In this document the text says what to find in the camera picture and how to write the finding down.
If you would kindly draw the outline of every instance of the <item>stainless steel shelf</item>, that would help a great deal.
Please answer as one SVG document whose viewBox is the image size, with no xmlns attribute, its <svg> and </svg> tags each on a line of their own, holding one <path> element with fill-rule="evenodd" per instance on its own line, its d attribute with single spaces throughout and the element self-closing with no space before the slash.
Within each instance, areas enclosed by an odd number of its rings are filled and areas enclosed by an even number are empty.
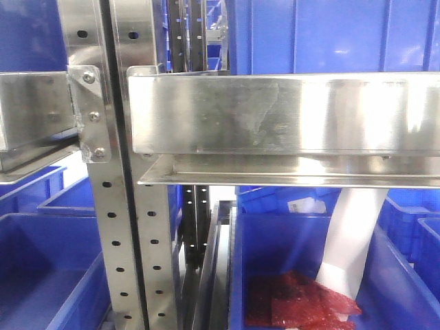
<svg viewBox="0 0 440 330">
<path fill-rule="evenodd" d="M 145 72 L 133 150 L 160 156 L 139 184 L 440 185 L 437 73 Z"/>
<path fill-rule="evenodd" d="M 440 186 L 440 157 L 160 155 L 138 184 Z"/>
<path fill-rule="evenodd" d="M 51 153 L 47 155 L 36 158 L 32 162 L 16 167 L 11 171 L 0 173 L 0 185 L 15 184 L 29 175 L 32 175 L 46 166 L 56 163 L 79 150 L 79 145 L 76 143 L 67 146 L 65 144 L 63 148 L 59 148 L 55 151 L 51 149 Z"/>
</svg>

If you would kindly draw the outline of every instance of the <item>bolt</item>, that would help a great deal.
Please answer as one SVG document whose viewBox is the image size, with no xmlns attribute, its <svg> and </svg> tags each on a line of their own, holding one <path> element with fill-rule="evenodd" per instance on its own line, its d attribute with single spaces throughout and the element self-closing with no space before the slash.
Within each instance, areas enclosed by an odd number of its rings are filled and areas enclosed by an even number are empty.
<svg viewBox="0 0 440 330">
<path fill-rule="evenodd" d="M 89 113 L 89 119 L 92 122 L 98 122 L 100 119 L 100 114 L 97 111 L 92 111 L 91 113 Z"/>
<path fill-rule="evenodd" d="M 96 148 L 93 153 L 95 154 L 95 157 L 103 158 L 105 156 L 105 149 L 104 148 Z"/>
<path fill-rule="evenodd" d="M 86 71 L 83 75 L 82 75 L 82 79 L 87 83 L 87 84 L 93 84 L 95 82 L 95 74 L 93 72 L 90 71 Z"/>
</svg>

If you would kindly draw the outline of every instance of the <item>stainless steel beam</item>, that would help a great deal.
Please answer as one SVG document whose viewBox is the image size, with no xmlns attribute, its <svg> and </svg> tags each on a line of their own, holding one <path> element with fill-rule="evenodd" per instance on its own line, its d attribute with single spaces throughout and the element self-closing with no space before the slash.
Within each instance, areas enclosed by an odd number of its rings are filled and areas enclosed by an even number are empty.
<svg viewBox="0 0 440 330">
<path fill-rule="evenodd" d="M 145 297 L 131 176 L 121 134 L 117 79 L 112 76 L 113 39 L 108 3 L 58 0 L 70 65 L 93 65 L 102 83 L 105 124 L 111 141 L 107 163 L 88 164 L 116 329 L 145 329 Z"/>
<path fill-rule="evenodd" d="M 435 188 L 440 157 L 161 155 L 138 184 Z"/>
<path fill-rule="evenodd" d="M 440 155 L 440 74 L 131 76 L 152 154 Z"/>
</svg>

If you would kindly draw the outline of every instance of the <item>blue plastic bin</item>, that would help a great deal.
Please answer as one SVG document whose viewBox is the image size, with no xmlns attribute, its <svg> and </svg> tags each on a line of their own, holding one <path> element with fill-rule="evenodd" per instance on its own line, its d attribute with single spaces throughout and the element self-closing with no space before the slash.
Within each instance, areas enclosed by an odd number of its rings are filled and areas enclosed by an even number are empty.
<svg viewBox="0 0 440 330">
<path fill-rule="evenodd" d="M 96 330 L 110 304 L 96 218 L 0 218 L 0 329 Z"/>
<path fill-rule="evenodd" d="M 66 70 L 56 0 L 1 0 L 0 31 L 0 72 Z"/>
<path fill-rule="evenodd" d="M 93 217 L 94 196 L 88 177 L 82 178 L 38 206 L 39 213 Z"/>
<path fill-rule="evenodd" d="M 40 203 L 63 189 L 64 170 L 49 166 L 16 184 L 0 186 L 0 215 L 36 212 Z"/>
<path fill-rule="evenodd" d="M 177 238 L 177 231 L 182 222 L 183 195 L 182 186 L 168 186 L 168 204 L 170 210 L 171 239 Z"/>
<path fill-rule="evenodd" d="M 440 300 L 440 218 L 419 219 L 421 246 L 415 271 Z"/>
<path fill-rule="evenodd" d="M 419 256 L 418 218 L 440 217 L 440 190 L 390 189 L 378 222 L 411 263 Z"/>
<path fill-rule="evenodd" d="M 304 213 L 315 203 L 315 212 L 331 215 L 340 194 L 339 188 L 314 187 L 253 187 L 244 186 L 236 190 L 237 206 L 242 213 L 273 213 L 285 215 Z"/>
<path fill-rule="evenodd" d="M 296 269 L 315 277 L 324 251 L 328 217 L 240 214 L 232 255 L 230 329 L 246 327 L 249 276 Z M 357 296 L 363 314 L 351 316 L 356 330 L 440 329 L 440 304 L 379 227 L 371 240 Z"/>
<path fill-rule="evenodd" d="M 232 74 L 440 69 L 438 0 L 228 0 Z"/>
</svg>

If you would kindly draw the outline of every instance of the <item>metal plate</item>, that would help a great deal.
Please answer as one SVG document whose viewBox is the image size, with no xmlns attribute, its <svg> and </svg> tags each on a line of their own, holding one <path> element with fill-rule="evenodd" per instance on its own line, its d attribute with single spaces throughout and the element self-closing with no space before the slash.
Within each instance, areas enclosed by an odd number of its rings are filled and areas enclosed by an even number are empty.
<svg viewBox="0 0 440 330">
<path fill-rule="evenodd" d="M 440 74 L 129 77 L 136 153 L 440 155 Z"/>
<path fill-rule="evenodd" d="M 440 157 L 162 155 L 139 184 L 440 186 Z"/>
<path fill-rule="evenodd" d="M 32 162 L 14 168 L 8 172 L 0 173 L 0 185 L 16 184 L 18 181 L 42 170 L 43 168 L 56 163 L 79 150 L 76 144 L 64 146 L 61 149 L 50 150 L 51 153 L 34 159 Z"/>
<path fill-rule="evenodd" d="M 107 163 L 111 147 L 99 69 L 93 65 L 69 65 L 68 71 L 82 160 Z"/>
<path fill-rule="evenodd" d="M 116 329 L 145 329 L 145 296 L 140 262 L 138 228 L 133 212 L 133 194 L 124 135 L 118 132 L 121 113 L 116 104 L 117 69 L 111 67 L 110 10 L 108 1 L 58 0 L 69 65 L 93 65 L 99 69 L 106 125 L 111 141 L 107 163 L 88 164 L 98 216 L 102 252 L 109 283 Z"/>
<path fill-rule="evenodd" d="M 75 127 L 65 71 L 0 73 L 0 151 Z"/>
</svg>

